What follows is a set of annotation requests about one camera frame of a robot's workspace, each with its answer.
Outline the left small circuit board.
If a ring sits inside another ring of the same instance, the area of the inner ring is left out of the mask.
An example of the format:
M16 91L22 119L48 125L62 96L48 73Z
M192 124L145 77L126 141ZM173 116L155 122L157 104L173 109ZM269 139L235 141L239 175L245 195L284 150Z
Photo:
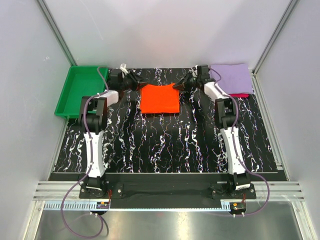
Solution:
M110 201L97 201L96 202L96 209L109 209L110 208Z

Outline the folded pink t shirt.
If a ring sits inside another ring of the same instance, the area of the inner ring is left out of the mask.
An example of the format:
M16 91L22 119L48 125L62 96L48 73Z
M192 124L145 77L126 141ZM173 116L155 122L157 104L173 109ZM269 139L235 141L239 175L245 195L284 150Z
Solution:
M250 97L250 94L247 94L247 93L232 93L232 94L229 94L229 96L231 96L233 98L247 99L247 98Z

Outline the orange t shirt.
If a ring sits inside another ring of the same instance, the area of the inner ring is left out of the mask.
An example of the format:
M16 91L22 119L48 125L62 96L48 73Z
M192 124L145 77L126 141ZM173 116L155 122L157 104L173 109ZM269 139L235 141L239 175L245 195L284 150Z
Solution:
M140 90L142 114L175 114L180 112L180 93L169 85L148 84Z

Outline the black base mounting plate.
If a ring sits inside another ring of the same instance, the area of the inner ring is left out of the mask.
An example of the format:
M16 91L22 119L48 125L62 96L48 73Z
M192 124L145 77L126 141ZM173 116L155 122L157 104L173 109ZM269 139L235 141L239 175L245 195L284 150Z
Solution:
M257 198L254 185L231 196L227 173L107 173L107 191L79 190L81 199L111 201L113 210L211 209L221 200Z

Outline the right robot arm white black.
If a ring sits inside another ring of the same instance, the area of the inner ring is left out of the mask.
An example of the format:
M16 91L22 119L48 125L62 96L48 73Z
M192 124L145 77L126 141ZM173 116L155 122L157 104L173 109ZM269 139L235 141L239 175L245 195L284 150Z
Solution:
M222 135L228 162L226 191L236 199L251 185L239 141L239 105L210 76L210 70L208 65L196 65L173 88L181 92L198 88L214 102L214 124Z

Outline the aluminium frame rail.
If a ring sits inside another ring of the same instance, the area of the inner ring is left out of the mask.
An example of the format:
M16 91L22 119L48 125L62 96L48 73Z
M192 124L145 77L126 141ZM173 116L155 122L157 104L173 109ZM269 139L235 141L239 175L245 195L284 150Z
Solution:
M43 201L48 210L92 211L165 211L165 212L229 212L239 204L302 202L304 196L297 182L256 181L246 193L238 195L218 192L204 182L151 186L141 182L113 183L105 195L87 193L70 181L41 181L33 196Z

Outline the small circuit board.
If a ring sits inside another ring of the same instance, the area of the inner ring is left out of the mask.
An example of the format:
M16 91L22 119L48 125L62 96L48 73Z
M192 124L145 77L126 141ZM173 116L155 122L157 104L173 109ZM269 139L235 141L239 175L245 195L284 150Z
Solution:
M233 202L230 205L232 211L245 212L247 209L247 204L245 202Z
M96 209L109 209L110 208L110 201L97 201L96 202Z

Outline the folded purple t shirt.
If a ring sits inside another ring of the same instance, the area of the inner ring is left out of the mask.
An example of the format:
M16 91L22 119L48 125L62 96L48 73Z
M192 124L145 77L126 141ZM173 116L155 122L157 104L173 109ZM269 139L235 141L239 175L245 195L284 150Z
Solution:
M210 77L219 80L219 87L233 97L254 93L251 73L246 63L212 64Z

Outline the right small circuit board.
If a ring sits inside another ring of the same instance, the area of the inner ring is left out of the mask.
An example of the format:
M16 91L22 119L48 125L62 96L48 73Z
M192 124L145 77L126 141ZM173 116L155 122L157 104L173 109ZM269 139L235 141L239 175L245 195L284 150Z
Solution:
M245 202L233 202L230 205L232 211L245 212L247 209L247 204Z

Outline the green plastic bin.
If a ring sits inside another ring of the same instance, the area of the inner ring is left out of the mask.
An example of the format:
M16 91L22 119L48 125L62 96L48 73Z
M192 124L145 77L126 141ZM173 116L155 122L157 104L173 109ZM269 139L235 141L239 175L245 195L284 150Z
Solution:
M106 89L102 78L108 78L108 68L97 66L71 66L68 70L54 114L64 119L79 116L83 96L102 93Z

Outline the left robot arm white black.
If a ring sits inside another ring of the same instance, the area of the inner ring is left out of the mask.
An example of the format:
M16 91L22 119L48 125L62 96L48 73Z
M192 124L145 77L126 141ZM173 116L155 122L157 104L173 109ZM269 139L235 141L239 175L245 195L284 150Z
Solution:
M103 136L107 127L108 107L118 103L127 90L138 91L147 85L139 75L127 69L126 64L111 69L108 77L101 77L105 90L81 99L78 123L85 139L87 166L79 180L83 182L83 191L90 192L97 198L108 193L105 177L106 167L103 159Z

